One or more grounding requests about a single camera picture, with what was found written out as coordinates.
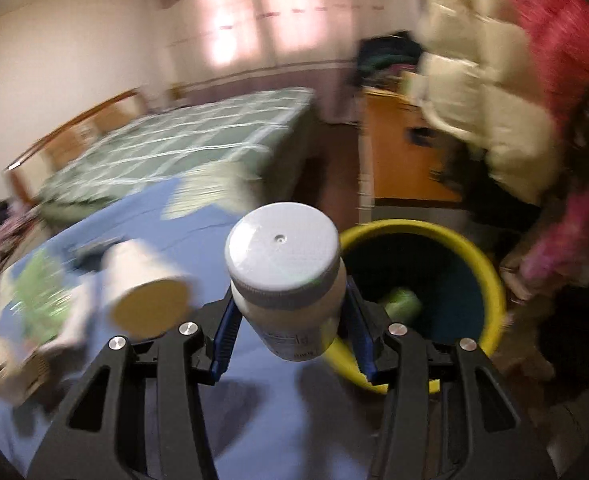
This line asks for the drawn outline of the white bottle grey lid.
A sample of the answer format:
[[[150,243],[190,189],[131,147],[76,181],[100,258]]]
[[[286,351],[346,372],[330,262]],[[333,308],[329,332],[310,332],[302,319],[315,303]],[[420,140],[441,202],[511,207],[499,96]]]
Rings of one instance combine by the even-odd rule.
[[[302,362],[329,348],[346,271],[326,214],[292,202],[254,209],[230,231],[225,261],[236,307],[275,356]]]

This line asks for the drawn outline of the yellow rimmed dark trash bin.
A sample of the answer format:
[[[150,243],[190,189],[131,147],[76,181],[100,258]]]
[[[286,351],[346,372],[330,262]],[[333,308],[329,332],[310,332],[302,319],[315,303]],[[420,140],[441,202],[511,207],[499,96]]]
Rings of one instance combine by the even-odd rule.
[[[420,310],[409,327],[451,344],[471,338],[492,356],[503,335],[506,293],[491,261],[468,238],[435,223],[390,219],[340,235],[347,274],[360,295],[384,304],[401,289]]]

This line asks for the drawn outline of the green plastic bottle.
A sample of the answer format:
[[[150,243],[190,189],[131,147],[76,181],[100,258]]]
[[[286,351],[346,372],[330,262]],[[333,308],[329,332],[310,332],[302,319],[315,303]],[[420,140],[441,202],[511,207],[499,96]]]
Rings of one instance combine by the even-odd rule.
[[[383,308],[392,322],[408,324],[421,311],[421,302],[409,289],[395,289],[383,301]]]

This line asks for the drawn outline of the white paper cup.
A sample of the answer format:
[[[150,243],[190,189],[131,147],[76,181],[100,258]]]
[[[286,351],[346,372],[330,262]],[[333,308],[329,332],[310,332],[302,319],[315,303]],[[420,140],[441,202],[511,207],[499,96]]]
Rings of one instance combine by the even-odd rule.
[[[143,240],[110,247],[102,269],[107,313],[126,336],[154,338],[188,318],[191,276]]]

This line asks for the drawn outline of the blue table cloth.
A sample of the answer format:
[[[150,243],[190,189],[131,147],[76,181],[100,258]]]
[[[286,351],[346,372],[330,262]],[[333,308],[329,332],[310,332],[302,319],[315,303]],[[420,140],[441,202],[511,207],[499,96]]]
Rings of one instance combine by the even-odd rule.
[[[375,448],[354,400],[320,360],[289,363],[264,346],[229,298],[216,206],[166,221],[162,183],[46,243],[70,260],[89,243],[143,240],[197,280],[196,313],[142,342],[108,318],[106,272],[68,393],[45,410],[0,400],[0,479],[364,479]]]

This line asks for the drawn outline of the pink floral scarf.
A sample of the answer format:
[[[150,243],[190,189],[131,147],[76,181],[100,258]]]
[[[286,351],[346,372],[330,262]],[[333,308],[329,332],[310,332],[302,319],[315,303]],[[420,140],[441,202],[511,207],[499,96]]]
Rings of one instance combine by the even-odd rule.
[[[565,285],[589,285],[589,183],[574,182],[503,258],[499,273],[517,300],[550,296]]]

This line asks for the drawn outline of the wooden top cabinet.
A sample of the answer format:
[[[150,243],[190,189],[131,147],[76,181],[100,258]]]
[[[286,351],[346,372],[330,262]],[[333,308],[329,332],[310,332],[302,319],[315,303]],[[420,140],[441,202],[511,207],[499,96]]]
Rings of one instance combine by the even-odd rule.
[[[433,209],[459,209],[461,198],[435,174],[441,169],[436,136],[420,107],[397,93],[363,90],[358,137],[358,221],[430,219]]]

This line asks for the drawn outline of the wooden headboard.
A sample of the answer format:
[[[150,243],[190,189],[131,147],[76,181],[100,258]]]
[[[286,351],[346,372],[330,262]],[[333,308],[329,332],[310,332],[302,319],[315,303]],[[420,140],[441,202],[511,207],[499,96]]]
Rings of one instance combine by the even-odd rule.
[[[124,91],[55,128],[16,157],[4,170],[11,196],[33,207],[44,182],[85,154],[112,131],[150,112],[139,88]]]

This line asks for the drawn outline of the bed with green quilt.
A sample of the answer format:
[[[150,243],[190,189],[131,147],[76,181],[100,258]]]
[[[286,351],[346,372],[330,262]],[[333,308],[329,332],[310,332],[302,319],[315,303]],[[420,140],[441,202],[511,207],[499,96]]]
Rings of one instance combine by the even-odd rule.
[[[290,197],[318,124],[316,94],[264,90],[148,114],[107,134],[49,177],[40,218],[57,229],[148,185],[210,162],[238,164],[262,202]]]

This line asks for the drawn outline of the cream puffer jacket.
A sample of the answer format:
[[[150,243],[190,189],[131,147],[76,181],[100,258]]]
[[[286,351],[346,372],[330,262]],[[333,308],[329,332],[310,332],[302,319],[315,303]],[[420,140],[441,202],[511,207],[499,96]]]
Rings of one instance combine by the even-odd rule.
[[[425,0],[417,40],[429,125],[484,152],[493,180],[538,203],[558,177],[560,143],[513,3]]]

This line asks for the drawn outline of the pile of folded clothes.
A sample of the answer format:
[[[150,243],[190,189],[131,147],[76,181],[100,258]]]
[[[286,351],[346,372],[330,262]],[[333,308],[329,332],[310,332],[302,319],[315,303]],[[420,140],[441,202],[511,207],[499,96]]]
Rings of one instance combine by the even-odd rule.
[[[393,65],[416,67],[423,55],[423,47],[408,30],[360,40],[355,58],[352,85],[363,87],[381,70]]]

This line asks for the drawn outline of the red dotted garment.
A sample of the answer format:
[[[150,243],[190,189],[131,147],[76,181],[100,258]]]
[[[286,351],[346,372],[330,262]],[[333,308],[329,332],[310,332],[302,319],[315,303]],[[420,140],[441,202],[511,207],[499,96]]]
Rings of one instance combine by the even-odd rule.
[[[586,0],[511,0],[529,35],[549,112],[562,130],[589,90]]]

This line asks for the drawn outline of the pink white curtain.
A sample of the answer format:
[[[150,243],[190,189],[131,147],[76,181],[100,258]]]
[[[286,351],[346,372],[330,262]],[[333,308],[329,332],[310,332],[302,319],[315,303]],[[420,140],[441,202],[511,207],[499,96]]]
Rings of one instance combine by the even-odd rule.
[[[358,117],[361,43],[407,32],[418,0],[151,0],[163,77],[191,104],[306,87],[319,115]]]

